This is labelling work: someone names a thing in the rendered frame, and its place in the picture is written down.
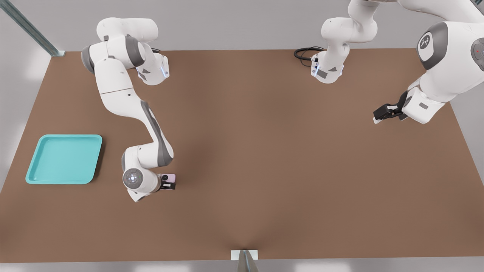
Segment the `pale blue-green tray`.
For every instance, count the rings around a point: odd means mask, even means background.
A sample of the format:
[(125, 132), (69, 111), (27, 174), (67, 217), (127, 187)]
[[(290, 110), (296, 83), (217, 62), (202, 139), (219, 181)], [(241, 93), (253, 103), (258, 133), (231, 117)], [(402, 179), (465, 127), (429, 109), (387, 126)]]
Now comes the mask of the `pale blue-green tray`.
[(25, 176), (28, 184), (88, 184), (95, 175), (102, 137), (46, 134), (35, 148)]

